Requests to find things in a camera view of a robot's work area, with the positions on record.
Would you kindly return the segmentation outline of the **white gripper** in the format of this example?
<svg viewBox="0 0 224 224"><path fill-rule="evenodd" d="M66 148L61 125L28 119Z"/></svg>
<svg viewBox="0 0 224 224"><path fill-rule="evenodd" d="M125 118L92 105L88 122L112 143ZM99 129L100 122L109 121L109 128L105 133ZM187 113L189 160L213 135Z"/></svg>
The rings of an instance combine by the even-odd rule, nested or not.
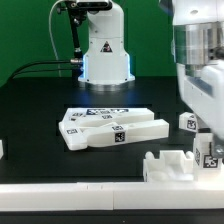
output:
<svg viewBox="0 0 224 224"><path fill-rule="evenodd" d="M182 101L224 140L224 62L204 66L199 77L188 76L186 66L178 64L177 74ZM224 142L214 141L213 154L224 158Z"/></svg>

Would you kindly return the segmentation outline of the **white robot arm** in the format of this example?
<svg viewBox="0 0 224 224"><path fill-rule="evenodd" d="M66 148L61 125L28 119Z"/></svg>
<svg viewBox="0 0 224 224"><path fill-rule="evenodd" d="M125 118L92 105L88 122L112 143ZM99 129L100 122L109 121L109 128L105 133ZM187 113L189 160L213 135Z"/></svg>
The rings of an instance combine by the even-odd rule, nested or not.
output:
<svg viewBox="0 0 224 224"><path fill-rule="evenodd" d="M159 0L173 16L172 54L182 101L198 129L212 134L209 152L224 158L224 0ZM78 0L89 20L89 49L79 81L94 87L134 79L123 46L124 14L113 0Z"/></svg>

